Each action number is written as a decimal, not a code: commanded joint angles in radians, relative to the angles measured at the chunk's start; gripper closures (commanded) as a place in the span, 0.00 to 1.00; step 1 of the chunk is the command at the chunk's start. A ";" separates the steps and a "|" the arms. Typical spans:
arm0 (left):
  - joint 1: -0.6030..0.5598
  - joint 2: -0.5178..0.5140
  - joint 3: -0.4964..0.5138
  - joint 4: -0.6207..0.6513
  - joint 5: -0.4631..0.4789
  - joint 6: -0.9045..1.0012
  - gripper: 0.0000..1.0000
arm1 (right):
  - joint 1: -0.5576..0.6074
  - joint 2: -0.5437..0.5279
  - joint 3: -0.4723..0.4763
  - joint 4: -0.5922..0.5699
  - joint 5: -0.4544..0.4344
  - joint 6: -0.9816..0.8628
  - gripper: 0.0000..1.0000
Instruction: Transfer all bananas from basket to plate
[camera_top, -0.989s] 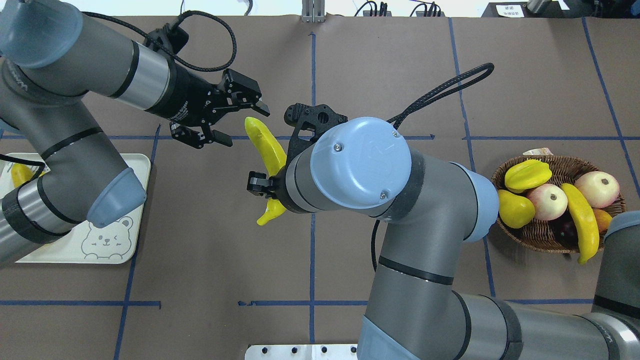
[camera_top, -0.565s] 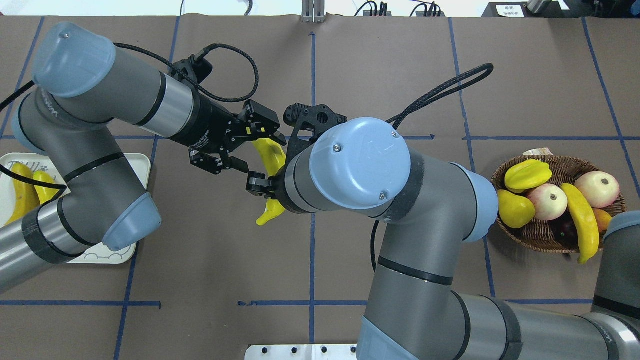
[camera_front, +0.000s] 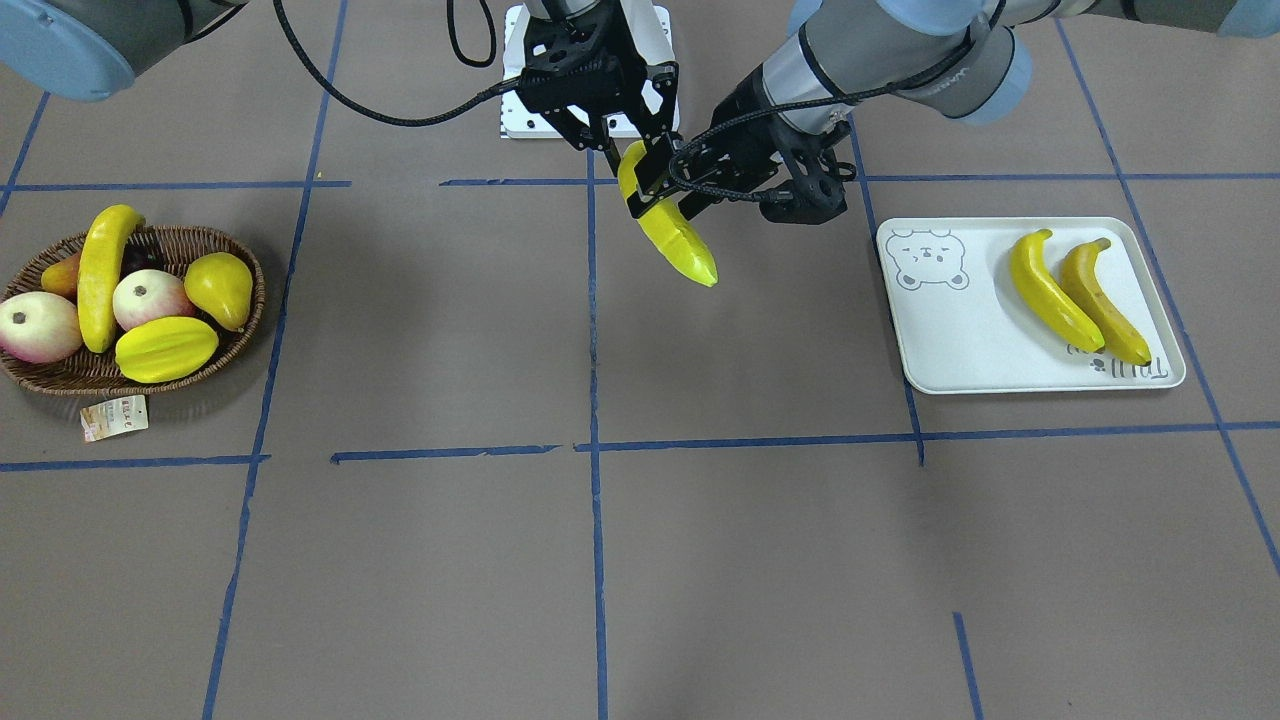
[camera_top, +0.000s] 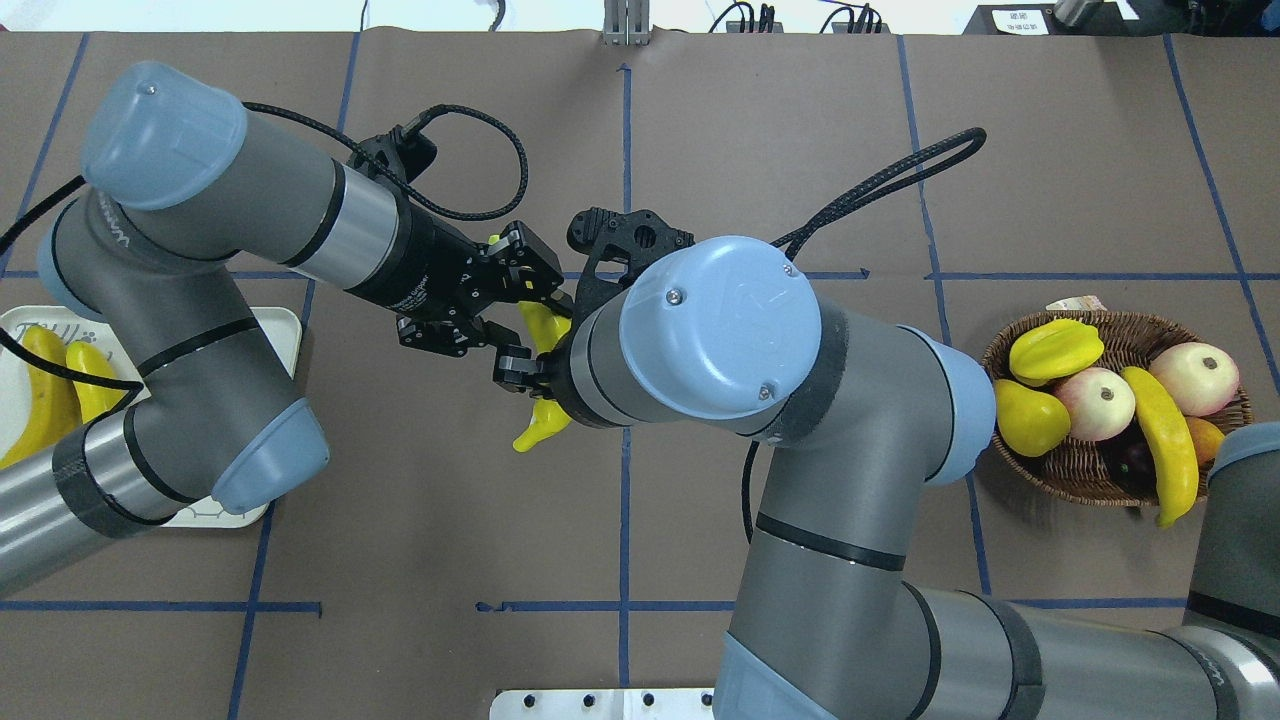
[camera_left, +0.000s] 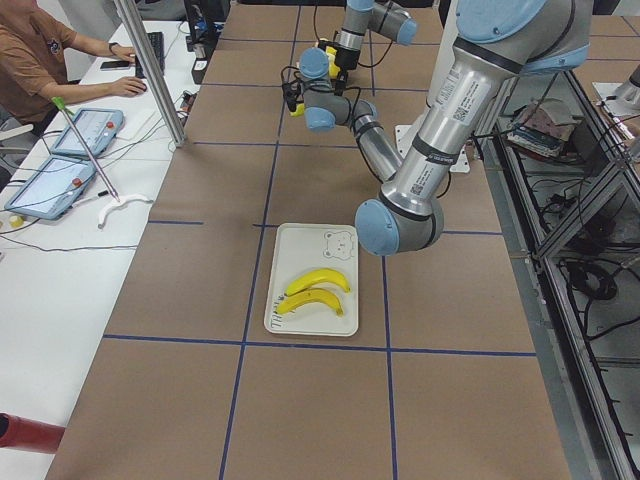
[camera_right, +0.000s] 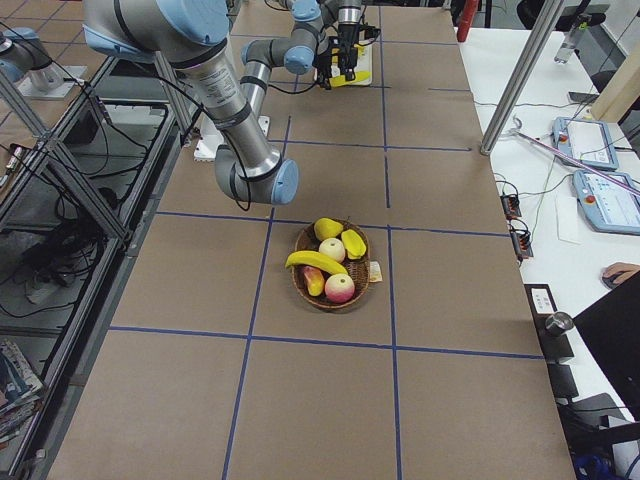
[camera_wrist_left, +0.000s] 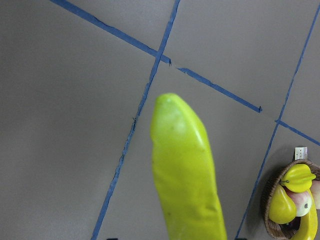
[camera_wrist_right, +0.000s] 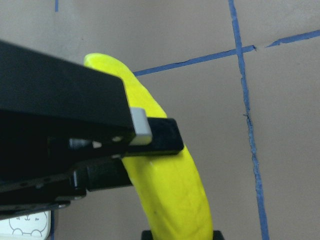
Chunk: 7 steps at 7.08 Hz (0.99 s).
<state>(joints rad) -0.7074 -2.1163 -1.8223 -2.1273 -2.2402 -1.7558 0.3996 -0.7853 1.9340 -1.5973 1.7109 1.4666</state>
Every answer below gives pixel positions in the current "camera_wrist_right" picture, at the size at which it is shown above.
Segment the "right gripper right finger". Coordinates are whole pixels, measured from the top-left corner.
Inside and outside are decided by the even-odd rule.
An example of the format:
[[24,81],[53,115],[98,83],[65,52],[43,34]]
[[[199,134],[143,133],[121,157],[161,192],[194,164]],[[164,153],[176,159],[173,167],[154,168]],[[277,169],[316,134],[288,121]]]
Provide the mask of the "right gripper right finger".
[[[213,240],[224,240],[224,236],[221,231],[214,230],[212,239]],[[153,240],[152,232],[150,230],[142,231],[141,240]]]

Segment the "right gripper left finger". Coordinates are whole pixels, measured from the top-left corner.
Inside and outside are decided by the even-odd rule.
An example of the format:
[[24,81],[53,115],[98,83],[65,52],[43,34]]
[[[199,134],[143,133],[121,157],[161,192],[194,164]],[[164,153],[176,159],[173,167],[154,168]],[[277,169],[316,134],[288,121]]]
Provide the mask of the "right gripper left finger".
[[2,185],[62,182],[114,157],[182,149],[176,121],[131,107],[120,78],[0,43]]

